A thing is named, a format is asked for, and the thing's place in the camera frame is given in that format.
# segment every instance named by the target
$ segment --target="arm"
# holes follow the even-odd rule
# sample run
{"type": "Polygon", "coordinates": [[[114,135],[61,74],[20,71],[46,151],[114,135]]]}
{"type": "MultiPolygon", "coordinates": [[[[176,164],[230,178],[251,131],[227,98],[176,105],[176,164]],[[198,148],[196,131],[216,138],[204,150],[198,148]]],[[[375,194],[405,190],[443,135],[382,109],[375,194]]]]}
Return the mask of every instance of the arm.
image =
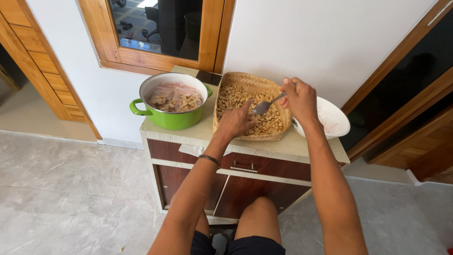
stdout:
{"type": "MultiPolygon", "coordinates": [[[[250,100],[241,108],[225,111],[204,155],[220,162],[231,140],[255,125],[254,121],[247,120],[248,109],[252,103],[253,100],[250,100]]],[[[190,253],[193,233],[200,212],[207,202],[216,171],[217,164],[213,161],[205,158],[197,160],[174,194],[168,214],[148,255],[190,253]]]]}
{"type": "Polygon", "coordinates": [[[308,143],[314,201],[323,226],[324,251],[330,254],[368,254],[356,202],[318,120],[316,91],[298,78],[285,78],[289,107],[302,126],[308,143]]]}

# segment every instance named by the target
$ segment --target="green pot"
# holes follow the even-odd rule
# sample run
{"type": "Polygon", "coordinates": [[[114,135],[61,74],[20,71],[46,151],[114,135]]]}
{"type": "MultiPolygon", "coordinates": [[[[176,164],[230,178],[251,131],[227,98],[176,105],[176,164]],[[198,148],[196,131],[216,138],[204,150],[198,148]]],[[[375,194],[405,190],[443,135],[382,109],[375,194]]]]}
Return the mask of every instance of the green pot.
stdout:
{"type": "Polygon", "coordinates": [[[185,129],[195,125],[203,116],[203,106],[208,97],[212,96],[212,90],[207,85],[203,84],[197,78],[187,74],[179,73],[164,73],[157,74],[146,79],[139,90],[140,98],[132,101],[129,105],[133,114],[148,116],[148,118],[156,125],[166,129],[185,129]],[[203,101],[200,107],[192,111],[183,113],[168,113],[152,108],[146,103],[146,99],[151,97],[154,89],[164,82],[184,82],[185,84],[195,86],[202,95],[203,101]],[[146,110],[139,110],[136,106],[138,103],[145,103],[146,110]]]}

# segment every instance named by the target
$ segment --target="white bowl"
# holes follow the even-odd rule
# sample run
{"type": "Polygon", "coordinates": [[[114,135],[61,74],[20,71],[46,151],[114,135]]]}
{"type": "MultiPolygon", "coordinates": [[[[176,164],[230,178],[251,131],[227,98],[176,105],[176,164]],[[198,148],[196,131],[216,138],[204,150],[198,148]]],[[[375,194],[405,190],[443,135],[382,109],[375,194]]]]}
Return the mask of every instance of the white bowl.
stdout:
{"type": "MultiPolygon", "coordinates": [[[[344,136],[349,132],[351,124],[346,115],[338,107],[320,97],[316,98],[316,105],[318,107],[318,118],[324,126],[324,133],[327,139],[344,136]]],[[[297,119],[291,116],[291,122],[296,131],[305,137],[304,130],[297,119]]]]}

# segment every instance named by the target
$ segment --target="white countertop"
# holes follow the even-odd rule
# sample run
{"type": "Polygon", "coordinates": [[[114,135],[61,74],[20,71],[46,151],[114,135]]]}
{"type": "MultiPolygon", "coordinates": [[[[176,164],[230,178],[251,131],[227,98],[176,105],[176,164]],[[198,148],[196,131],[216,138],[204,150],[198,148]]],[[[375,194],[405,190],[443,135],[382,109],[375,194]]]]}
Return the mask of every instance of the white countertop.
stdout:
{"type": "MultiPolygon", "coordinates": [[[[184,69],[178,69],[177,72],[181,73],[183,70],[184,69]]],[[[145,118],[140,130],[144,130],[147,138],[150,139],[207,147],[213,134],[212,120],[214,117],[214,103],[218,89],[217,86],[213,85],[209,85],[209,87],[211,87],[213,94],[204,104],[202,118],[193,127],[183,130],[169,130],[159,127],[152,123],[148,118],[145,118]]],[[[328,140],[328,142],[337,161],[349,163],[349,158],[347,157],[340,140],[336,137],[328,140]]],[[[308,158],[307,140],[299,135],[292,125],[284,132],[283,138],[279,141],[257,142],[234,139],[226,150],[262,157],[310,163],[308,158]]]]}

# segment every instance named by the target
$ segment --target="black pot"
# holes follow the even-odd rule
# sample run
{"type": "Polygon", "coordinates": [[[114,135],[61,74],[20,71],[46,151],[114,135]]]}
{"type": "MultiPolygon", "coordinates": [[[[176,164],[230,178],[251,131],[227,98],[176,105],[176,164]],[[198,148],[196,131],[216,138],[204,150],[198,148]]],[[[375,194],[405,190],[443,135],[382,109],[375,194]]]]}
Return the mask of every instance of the black pot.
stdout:
{"type": "Polygon", "coordinates": [[[184,18],[186,19],[187,36],[194,41],[200,41],[201,12],[187,13],[184,18]]]}

